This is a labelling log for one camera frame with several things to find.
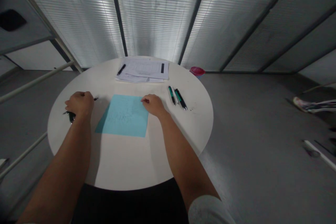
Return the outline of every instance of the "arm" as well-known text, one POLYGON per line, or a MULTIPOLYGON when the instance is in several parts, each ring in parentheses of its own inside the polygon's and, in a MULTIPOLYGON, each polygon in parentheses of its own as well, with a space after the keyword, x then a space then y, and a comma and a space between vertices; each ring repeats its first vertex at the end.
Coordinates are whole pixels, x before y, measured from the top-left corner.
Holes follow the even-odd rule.
POLYGON ((65 108, 76 118, 17 223, 69 223, 90 164, 90 92, 76 92, 65 108))
POLYGON ((220 199, 206 171, 182 132, 165 110, 161 99, 154 95, 142 98, 142 104, 160 120, 170 169, 180 188, 187 211, 191 203, 202 195, 220 199))

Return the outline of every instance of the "person's left hand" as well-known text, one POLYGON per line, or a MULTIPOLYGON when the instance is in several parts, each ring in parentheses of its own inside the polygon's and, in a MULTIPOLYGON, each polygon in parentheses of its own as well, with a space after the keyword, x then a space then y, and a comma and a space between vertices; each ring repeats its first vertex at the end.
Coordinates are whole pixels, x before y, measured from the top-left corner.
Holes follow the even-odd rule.
POLYGON ((90 92, 76 92, 65 102, 65 109, 78 116, 91 116, 94 100, 90 92))

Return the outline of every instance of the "shoe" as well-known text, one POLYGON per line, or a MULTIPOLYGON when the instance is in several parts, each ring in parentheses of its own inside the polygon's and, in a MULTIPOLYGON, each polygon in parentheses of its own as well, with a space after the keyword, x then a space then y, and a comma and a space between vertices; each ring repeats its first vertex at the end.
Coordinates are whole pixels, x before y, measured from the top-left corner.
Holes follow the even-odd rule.
POLYGON ((293 98, 293 103, 298 109, 300 109, 301 111, 306 112, 306 113, 308 113, 309 111, 306 110, 305 107, 312 104, 312 102, 303 101, 299 97, 294 97, 293 98))

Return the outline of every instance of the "striped pants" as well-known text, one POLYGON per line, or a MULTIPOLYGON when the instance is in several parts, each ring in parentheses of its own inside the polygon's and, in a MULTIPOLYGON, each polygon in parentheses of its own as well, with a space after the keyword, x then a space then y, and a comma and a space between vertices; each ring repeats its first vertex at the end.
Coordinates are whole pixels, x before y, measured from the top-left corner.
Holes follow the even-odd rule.
POLYGON ((316 113, 320 111, 336 111, 336 100, 322 101, 320 103, 310 103, 306 106, 302 106, 305 110, 310 113, 316 113))

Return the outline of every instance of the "gray floor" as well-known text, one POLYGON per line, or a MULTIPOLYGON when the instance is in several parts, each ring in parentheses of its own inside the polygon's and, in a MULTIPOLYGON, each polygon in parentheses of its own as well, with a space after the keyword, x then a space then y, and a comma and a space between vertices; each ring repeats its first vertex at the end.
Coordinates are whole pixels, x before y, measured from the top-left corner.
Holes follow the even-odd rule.
MULTIPOLYGON (((19 71, 0 83, 0 96, 46 74, 19 71)), ((44 132, 49 112, 63 88, 77 72, 62 71, 0 105, 0 158, 14 161, 44 132)), ((53 154, 45 138, 0 184, 0 222, 16 220, 53 154)))
MULTIPOLYGON (((0 95, 41 74, 17 73, 0 83, 0 95)), ((0 106, 0 157, 15 159, 46 131, 54 100, 75 76, 61 72, 0 106)), ((333 118, 305 114, 286 100, 312 83, 299 76, 235 74, 206 74, 201 81, 212 100, 214 125, 200 159, 235 221, 335 223, 336 173, 310 158, 301 143, 327 144, 336 137, 328 131, 333 118)), ((44 140, 6 176, 0 184, 2 219, 17 218, 51 158, 44 140)))

